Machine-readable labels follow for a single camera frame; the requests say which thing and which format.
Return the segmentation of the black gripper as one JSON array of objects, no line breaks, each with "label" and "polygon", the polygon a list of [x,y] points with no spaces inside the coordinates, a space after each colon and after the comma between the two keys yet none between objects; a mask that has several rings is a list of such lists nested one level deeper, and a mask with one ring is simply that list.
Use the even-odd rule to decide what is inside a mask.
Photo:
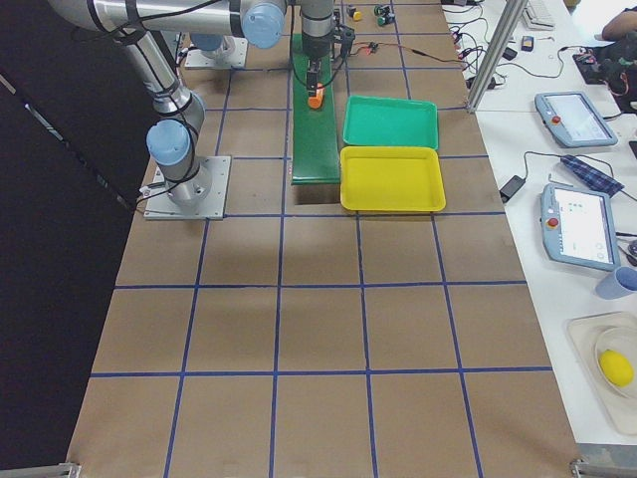
[{"label": "black gripper", "polygon": [[[340,45],[338,56],[346,59],[355,39],[354,29],[342,24],[335,17],[302,18],[303,52],[310,60],[317,61]],[[327,84],[327,60],[308,62],[306,69],[306,89],[310,98],[317,95],[319,85]]]}]

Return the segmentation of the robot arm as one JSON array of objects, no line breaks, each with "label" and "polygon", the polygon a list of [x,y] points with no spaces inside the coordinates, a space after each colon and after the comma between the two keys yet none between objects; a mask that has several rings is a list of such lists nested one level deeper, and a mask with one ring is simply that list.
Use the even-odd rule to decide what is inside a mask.
[{"label": "robot arm", "polygon": [[201,203],[212,185],[211,173],[195,154],[204,105],[178,78],[155,32],[211,37],[216,47],[227,37],[244,39],[269,49],[290,23],[286,14],[299,12],[302,51],[309,59],[301,83],[310,95],[318,92],[322,60],[329,50],[339,45],[341,57],[347,58],[355,38],[331,1],[54,1],[51,6],[74,26],[123,47],[161,117],[148,131],[146,144],[163,174],[163,193],[182,208]]},{"label": "robot arm", "polygon": [[303,53],[317,60],[329,53],[333,43],[332,1],[228,1],[229,33],[189,32],[190,40],[203,51],[221,48],[224,37],[245,38],[260,49],[270,49],[280,40],[289,5],[299,5],[302,19]]}]

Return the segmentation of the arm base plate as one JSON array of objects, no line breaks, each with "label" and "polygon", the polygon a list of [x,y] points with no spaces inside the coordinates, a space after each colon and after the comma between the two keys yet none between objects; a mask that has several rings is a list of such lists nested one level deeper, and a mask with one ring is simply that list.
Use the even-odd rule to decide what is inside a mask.
[{"label": "arm base plate", "polygon": [[222,220],[225,213],[231,157],[197,156],[200,167],[197,175],[166,193],[166,185],[159,166],[155,167],[152,183],[141,188],[147,220]]},{"label": "arm base plate", "polygon": [[185,54],[188,70],[231,70],[245,67],[248,42],[220,35],[193,35]]}]

